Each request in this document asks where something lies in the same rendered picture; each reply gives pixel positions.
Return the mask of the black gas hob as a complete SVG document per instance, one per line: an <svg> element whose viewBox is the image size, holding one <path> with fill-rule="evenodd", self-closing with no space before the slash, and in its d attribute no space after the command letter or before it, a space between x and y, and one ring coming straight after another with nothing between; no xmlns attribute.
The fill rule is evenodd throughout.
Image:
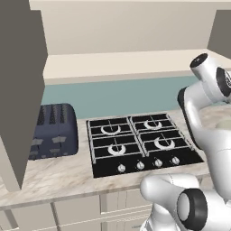
<svg viewBox="0 0 231 231"><path fill-rule="evenodd" d="M126 115L88 120L88 143L93 176L103 178L201 163L202 158L166 114ZM172 158L180 160L178 165ZM162 167L154 162L159 159ZM139 170L138 162L144 164ZM125 172L119 172L123 164Z"/></svg>

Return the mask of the dark blue toaster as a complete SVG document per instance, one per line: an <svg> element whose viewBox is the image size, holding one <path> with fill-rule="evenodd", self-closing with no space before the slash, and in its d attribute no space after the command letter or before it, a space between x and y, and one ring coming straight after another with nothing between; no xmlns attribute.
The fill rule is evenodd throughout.
<svg viewBox="0 0 231 231"><path fill-rule="evenodd" d="M72 105L41 105L29 159L75 155L78 150L78 124Z"/></svg>

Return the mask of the beige range hood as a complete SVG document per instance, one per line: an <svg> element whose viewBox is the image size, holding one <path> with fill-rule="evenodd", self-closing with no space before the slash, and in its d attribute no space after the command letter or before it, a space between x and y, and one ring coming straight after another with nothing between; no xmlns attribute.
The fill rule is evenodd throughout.
<svg viewBox="0 0 231 231"><path fill-rule="evenodd" d="M231 0L30 0L48 49L48 85L188 76Z"/></svg>

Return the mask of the beige drawer front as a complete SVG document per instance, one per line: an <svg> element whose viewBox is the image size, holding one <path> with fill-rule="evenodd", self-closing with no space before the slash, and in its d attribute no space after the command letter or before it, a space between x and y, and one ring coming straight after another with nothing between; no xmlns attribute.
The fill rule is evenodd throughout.
<svg viewBox="0 0 231 231"><path fill-rule="evenodd" d="M112 218L101 223L101 231L140 231L140 227L150 213L150 210L144 210Z"/></svg>
<svg viewBox="0 0 231 231"><path fill-rule="evenodd" d="M102 213L151 205L151 202L142 197L139 189L107 193L100 195L99 198Z"/></svg>

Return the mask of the beige cupboard door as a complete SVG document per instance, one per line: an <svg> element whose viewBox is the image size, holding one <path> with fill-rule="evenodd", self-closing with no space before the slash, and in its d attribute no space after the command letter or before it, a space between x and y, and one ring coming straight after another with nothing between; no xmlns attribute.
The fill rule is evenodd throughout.
<svg viewBox="0 0 231 231"><path fill-rule="evenodd" d="M57 231L50 204L0 211L0 230Z"/></svg>
<svg viewBox="0 0 231 231"><path fill-rule="evenodd" d="M54 203L61 231L80 231L100 218L99 196L67 199Z"/></svg>

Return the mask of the grey wall cabinet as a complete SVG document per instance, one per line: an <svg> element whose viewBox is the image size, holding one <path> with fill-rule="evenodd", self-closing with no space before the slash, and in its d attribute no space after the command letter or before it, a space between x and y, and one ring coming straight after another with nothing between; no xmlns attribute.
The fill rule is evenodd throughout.
<svg viewBox="0 0 231 231"><path fill-rule="evenodd" d="M208 49L231 60L231 10L217 10Z"/></svg>
<svg viewBox="0 0 231 231"><path fill-rule="evenodd" d="M42 14L29 0L0 0L0 177L22 188L48 57Z"/></svg>

